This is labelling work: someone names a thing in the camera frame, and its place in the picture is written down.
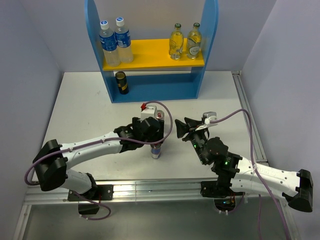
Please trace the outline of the green-capped glass bottle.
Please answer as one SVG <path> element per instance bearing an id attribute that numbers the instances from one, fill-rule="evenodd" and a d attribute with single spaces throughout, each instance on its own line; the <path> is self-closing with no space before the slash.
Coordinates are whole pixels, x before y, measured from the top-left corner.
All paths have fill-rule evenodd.
<path id="1" fill-rule="evenodd" d="M 186 56 L 189 59 L 196 59 L 199 55 L 202 41 L 202 34 L 199 30 L 200 24 L 195 22 L 193 29 L 188 33 L 186 42 Z"/>
<path id="2" fill-rule="evenodd" d="M 169 38 L 169 56 L 173 60 L 179 60 L 183 52 L 184 35 L 181 27 L 180 23 L 176 23 Z"/>

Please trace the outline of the black yellow can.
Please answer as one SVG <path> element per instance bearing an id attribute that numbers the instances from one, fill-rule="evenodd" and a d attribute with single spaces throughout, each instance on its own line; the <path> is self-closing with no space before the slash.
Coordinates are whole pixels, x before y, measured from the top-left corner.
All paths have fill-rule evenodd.
<path id="1" fill-rule="evenodd" d="M 115 79 L 116 79 L 119 93 L 122 95 L 128 94 L 129 87 L 128 87 L 126 74 L 123 71 L 118 71 L 115 73 Z"/>

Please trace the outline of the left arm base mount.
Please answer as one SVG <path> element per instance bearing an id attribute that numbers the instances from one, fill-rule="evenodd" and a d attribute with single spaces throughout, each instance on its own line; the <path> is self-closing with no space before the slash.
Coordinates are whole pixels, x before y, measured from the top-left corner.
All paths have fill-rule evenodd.
<path id="1" fill-rule="evenodd" d="M 102 184 L 82 194 L 69 190 L 67 201 L 78 202 L 77 209 L 81 218 L 88 221 L 100 221 L 111 215 L 111 209 L 102 201 L 111 201 L 113 193 L 114 186 L 112 184 Z M 102 208 L 107 210 L 106 216 L 94 217 Z"/>

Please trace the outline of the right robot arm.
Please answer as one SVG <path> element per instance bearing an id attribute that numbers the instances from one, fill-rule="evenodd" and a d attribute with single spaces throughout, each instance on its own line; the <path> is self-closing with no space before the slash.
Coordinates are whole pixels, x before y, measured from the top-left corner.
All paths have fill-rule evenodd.
<path id="1" fill-rule="evenodd" d="M 267 195 L 284 199 L 288 206 L 300 211 L 313 211 L 313 180 L 308 170 L 285 171 L 252 162 L 229 151 L 219 137 L 209 138 L 201 127 L 203 120 L 175 120 L 177 137 L 191 142 L 202 165 L 211 167 L 217 180 L 201 182 L 200 193 L 206 198 L 226 198 L 242 193 Z"/>

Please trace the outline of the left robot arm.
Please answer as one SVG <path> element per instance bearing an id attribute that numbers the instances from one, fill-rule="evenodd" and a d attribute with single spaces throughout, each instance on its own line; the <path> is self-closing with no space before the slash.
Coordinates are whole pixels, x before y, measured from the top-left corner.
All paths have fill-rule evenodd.
<path id="1" fill-rule="evenodd" d="M 73 170 L 86 161 L 111 154 L 134 151 L 164 137 L 164 120 L 154 117 L 132 118 L 132 123 L 115 128 L 103 136 L 75 143 L 58 144 L 49 140 L 33 162 L 40 189 L 43 192 L 65 188 L 91 200 L 98 193 L 98 186 L 90 173 Z"/>

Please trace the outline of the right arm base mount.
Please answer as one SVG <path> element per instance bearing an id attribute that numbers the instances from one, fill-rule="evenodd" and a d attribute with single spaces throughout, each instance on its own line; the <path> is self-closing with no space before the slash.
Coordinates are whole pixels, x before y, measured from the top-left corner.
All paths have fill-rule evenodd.
<path id="1" fill-rule="evenodd" d="M 218 186 L 217 180 L 201 181 L 200 194 L 203 198 L 212 198 L 215 211 L 220 215 L 225 214 L 228 216 L 230 213 L 235 212 L 242 204 L 245 193 L 234 192 L 228 187 Z"/>

